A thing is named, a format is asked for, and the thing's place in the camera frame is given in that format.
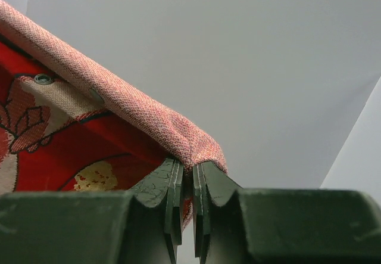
fabric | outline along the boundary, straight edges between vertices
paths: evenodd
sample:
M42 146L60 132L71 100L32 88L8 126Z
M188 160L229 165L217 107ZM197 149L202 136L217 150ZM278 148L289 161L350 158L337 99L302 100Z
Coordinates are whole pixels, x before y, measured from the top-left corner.
M168 153L226 172L212 137L1 0L0 35L0 194L126 190Z

snap button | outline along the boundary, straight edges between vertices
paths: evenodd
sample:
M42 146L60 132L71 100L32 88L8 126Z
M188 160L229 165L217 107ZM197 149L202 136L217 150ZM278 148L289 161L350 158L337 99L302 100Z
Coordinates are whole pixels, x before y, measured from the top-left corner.
M49 85L49 84L53 83L53 78L51 78L50 76L43 74L43 73L37 74L35 76L35 82L37 84L41 84L41 85Z
M98 103L103 103L103 98L92 88L89 90L91 97Z

